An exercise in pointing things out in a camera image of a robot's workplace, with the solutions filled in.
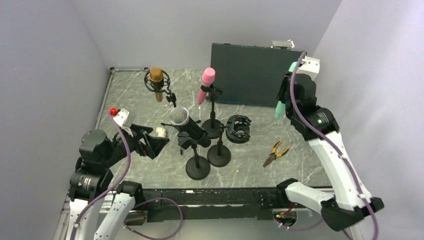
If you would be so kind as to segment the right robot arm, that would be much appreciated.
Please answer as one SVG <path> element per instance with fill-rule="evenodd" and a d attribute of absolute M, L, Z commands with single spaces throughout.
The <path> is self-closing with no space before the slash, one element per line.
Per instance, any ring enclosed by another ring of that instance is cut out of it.
<path fill-rule="evenodd" d="M 285 74 L 278 92 L 290 124 L 318 156 L 333 188 L 326 193 L 295 178 L 279 183 L 276 203 L 287 208 L 300 204 L 319 213 L 333 231 L 343 231 L 382 210 L 381 198 L 361 182 L 344 148 L 340 127 L 332 112 L 317 105 L 316 83 L 305 73 Z"/>

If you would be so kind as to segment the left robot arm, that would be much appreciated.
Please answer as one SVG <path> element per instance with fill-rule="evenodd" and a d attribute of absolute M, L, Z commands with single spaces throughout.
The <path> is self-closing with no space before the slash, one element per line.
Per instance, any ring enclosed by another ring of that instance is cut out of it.
<path fill-rule="evenodd" d="M 140 183 L 124 181 L 133 152 L 156 158 L 169 138 L 151 136 L 153 128 L 132 124 L 117 129 L 113 139 L 101 129 L 86 132 L 80 157 L 69 180 L 70 216 L 66 239 L 113 240 L 130 210 L 145 200 Z"/>

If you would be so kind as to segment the black mesh-head microphone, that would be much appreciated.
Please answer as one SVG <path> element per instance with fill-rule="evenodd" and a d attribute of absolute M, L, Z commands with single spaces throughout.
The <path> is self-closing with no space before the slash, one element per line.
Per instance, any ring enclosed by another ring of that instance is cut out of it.
<path fill-rule="evenodd" d="M 198 145 L 204 148 L 211 145 L 208 133 L 189 116 L 189 111 L 185 107 L 173 108 L 170 112 L 170 121 L 173 125 L 181 127 Z"/>

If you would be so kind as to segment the mint green microphone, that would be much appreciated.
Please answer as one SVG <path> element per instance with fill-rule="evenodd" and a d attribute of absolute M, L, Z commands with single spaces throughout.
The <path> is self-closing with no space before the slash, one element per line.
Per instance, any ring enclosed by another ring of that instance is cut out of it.
<path fill-rule="evenodd" d="M 289 81 L 290 81 L 291 74 L 293 73 L 293 71 L 295 69 L 295 66 L 296 66 L 296 62 L 293 62 L 290 65 L 288 71 L 284 75 L 283 82 L 280 86 L 280 89 L 279 89 L 279 92 L 278 92 L 278 95 L 277 95 L 278 102 L 277 102 L 277 105 L 275 107 L 275 114 L 274 114 L 274 118 L 276 120 L 280 119 L 282 114 L 285 112 L 285 109 L 286 109 L 285 95 L 288 91 L 287 90 L 288 84 L 289 84 Z"/>

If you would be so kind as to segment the black clip desk stand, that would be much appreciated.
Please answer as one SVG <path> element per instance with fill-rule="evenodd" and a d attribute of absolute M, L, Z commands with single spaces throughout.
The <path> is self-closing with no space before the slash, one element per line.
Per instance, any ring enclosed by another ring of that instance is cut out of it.
<path fill-rule="evenodd" d="M 193 180 L 202 180 L 208 176 L 211 170 L 210 162 L 197 151 L 198 145 L 207 148 L 211 145 L 211 139 L 204 132 L 200 139 L 193 139 L 187 132 L 179 132 L 178 145 L 187 150 L 189 147 L 193 149 L 193 156 L 186 162 L 185 171 L 188 177 Z"/>

